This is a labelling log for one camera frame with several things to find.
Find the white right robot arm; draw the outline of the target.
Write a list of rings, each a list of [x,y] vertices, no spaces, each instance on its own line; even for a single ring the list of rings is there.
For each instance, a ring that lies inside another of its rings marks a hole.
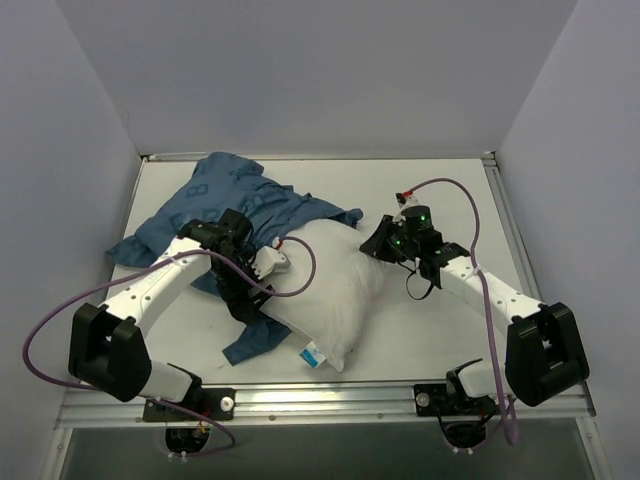
[[[431,288],[444,290],[492,319],[491,330],[506,342],[496,363],[473,360],[453,370],[444,400],[464,413],[480,397],[502,387],[535,407],[582,383],[590,375],[573,311],[561,302],[547,305],[517,291],[480,266],[470,251],[444,241],[424,205],[382,217],[360,251],[391,264],[413,262]]]

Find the blue letter-print pillowcase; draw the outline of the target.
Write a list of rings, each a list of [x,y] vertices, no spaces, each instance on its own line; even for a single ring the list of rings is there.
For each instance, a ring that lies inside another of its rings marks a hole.
[[[227,209],[244,214],[252,223],[252,247],[273,245],[292,230],[312,220],[335,220],[356,229],[361,209],[345,210],[312,194],[299,194],[264,174],[259,163],[226,152],[214,152],[198,161],[191,178],[135,232],[111,247],[107,254],[117,265],[150,266],[191,220],[217,222]],[[260,312],[258,321],[222,351],[231,365],[274,350],[291,329]]]

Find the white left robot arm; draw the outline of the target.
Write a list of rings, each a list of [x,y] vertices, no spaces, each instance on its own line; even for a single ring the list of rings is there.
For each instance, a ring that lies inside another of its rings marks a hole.
[[[197,278],[212,273],[220,297],[238,321],[255,320],[266,293],[255,284],[288,268],[272,247],[245,249],[252,224],[228,209],[217,223],[191,220],[178,232],[147,274],[101,305],[82,305],[74,314],[68,369],[76,378],[127,402],[137,396],[165,401],[179,419],[202,405],[201,379],[182,368],[151,359],[145,338],[156,320]]]

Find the white pillow with print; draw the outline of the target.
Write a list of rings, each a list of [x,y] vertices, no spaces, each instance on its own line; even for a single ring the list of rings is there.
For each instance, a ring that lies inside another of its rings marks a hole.
[[[261,311],[306,339],[331,367],[344,370],[356,347],[373,300],[381,293],[385,265],[359,250],[366,235],[335,220],[312,220],[288,233],[281,251],[290,261],[286,272],[267,282],[278,292]]]

